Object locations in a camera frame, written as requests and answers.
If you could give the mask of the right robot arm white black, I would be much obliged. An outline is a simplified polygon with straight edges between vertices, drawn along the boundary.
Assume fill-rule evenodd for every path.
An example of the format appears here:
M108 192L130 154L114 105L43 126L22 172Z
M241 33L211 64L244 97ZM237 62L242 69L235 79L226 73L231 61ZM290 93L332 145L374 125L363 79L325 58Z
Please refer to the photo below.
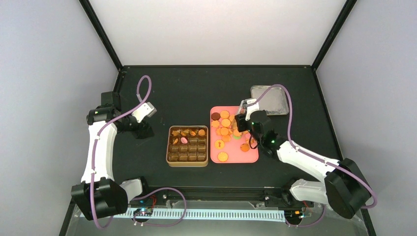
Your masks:
M351 219L375 193L357 164L351 159L342 161L327 158L307 150L289 138L275 132L265 111L251 115L235 115L238 131L247 131L256 148L282 163L292 165L315 178L314 181L295 180L281 190L281 202L293 206L309 201L330 206L340 216Z

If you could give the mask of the pink plastic tray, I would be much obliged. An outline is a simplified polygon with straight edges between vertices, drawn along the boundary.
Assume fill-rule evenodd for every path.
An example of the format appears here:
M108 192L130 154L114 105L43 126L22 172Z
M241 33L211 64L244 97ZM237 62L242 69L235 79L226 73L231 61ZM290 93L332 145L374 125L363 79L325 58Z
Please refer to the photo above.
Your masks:
M210 118L210 158L214 163L242 164L255 163L259 154L255 148L256 141L249 140L248 131L238 132L235 121L237 106L215 106L211 108L210 115L214 112L220 113L226 110L230 113L228 119L212 120ZM217 158L220 152L226 152L229 156L226 162L220 162Z

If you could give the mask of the pink round cookie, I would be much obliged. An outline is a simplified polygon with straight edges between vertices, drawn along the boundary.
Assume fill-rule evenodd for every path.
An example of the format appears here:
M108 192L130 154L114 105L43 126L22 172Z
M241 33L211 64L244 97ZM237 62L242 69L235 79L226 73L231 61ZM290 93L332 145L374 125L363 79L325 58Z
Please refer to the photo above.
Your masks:
M187 139L186 137L181 137L181 138L180 138L180 142L181 142L182 144L187 144L187 143L188 143L188 139Z

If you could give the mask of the dark chocolate round cookie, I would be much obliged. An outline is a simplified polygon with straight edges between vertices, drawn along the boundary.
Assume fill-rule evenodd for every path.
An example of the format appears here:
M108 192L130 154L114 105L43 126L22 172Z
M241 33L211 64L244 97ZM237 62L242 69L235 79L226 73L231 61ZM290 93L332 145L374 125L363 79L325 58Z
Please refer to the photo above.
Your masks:
M214 112L214 113L212 113L212 114L210 115L210 118L211 118L212 120L220 120L221 115L220 115L220 113L218 113L218 112Z

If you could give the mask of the black front rail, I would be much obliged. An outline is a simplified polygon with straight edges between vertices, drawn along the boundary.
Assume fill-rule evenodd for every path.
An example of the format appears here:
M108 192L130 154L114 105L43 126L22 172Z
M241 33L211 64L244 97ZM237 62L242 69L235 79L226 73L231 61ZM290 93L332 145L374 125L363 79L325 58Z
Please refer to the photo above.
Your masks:
M156 198L156 202L161 204L167 200L180 201L182 194L187 201L248 201L248 202L264 202L266 205L279 207L296 207L303 205L303 201L293 198L287 188L247 188L247 187L181 187L174 186L170 189L153 191L159 189L159 186L150 186L146 188L142 194L135 196L131 202L144 201L147 199L146 194L151 194Z

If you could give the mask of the round golden cookie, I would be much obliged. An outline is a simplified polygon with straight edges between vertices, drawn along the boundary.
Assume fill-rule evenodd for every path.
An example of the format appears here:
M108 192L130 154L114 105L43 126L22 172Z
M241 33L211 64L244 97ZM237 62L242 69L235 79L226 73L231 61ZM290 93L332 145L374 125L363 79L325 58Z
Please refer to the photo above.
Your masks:
M226 152L220 152L218 154L217 158L220 162L226 162L228 160L229 156Z

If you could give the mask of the left circuit board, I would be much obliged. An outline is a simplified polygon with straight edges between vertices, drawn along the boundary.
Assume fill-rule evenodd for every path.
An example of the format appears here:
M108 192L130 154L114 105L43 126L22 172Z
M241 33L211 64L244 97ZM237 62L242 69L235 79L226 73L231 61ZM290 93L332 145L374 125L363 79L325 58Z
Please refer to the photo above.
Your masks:
M153 214L153 208L137 208L133 212L134 217L151 217Z

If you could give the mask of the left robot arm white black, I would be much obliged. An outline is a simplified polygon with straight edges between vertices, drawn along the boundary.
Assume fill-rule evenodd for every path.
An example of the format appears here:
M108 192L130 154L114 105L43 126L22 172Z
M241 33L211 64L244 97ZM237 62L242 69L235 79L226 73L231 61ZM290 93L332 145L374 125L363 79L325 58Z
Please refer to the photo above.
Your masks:
M146 117L156 108L146 101L128 113L121 112L120 96L116 92L101 94L101 105L87 115L89 150L85 171L78 185L71 188L72 200L89 221L112 217L127 211L129 202L143 193L146 182L131 178L115 182L113 154L116 135L129 132L136 139L154 135Z

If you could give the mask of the silver tin lid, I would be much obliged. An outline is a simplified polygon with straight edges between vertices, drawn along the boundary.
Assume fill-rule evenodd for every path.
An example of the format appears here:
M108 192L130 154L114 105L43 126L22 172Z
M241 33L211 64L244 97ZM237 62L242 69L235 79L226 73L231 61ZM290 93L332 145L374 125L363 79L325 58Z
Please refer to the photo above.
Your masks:
M269 86L252 86L251 97L258 99ZM289 113L285 91L282 88L271 88L259 102L260 110L265 110L268 116L284 116Z

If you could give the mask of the gold cookie tin box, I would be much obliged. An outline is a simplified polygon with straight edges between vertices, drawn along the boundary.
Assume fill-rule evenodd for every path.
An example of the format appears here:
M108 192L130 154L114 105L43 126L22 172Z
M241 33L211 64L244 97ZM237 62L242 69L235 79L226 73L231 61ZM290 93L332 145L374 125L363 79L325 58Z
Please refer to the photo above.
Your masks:
M188 139L187 144L180 142ZM209 133L203 125L175 125L169 129L166 161L170 167L205 167L208 164Z

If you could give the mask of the round cracker cookie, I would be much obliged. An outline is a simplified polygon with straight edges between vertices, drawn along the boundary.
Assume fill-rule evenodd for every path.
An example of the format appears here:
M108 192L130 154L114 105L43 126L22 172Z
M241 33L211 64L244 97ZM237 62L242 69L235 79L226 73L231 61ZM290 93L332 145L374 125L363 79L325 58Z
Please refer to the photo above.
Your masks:
M223 110L223 111L220 112L220 117L222 119L228 119L229 116L230 116L230 113L228 111L226 111L226 110Z

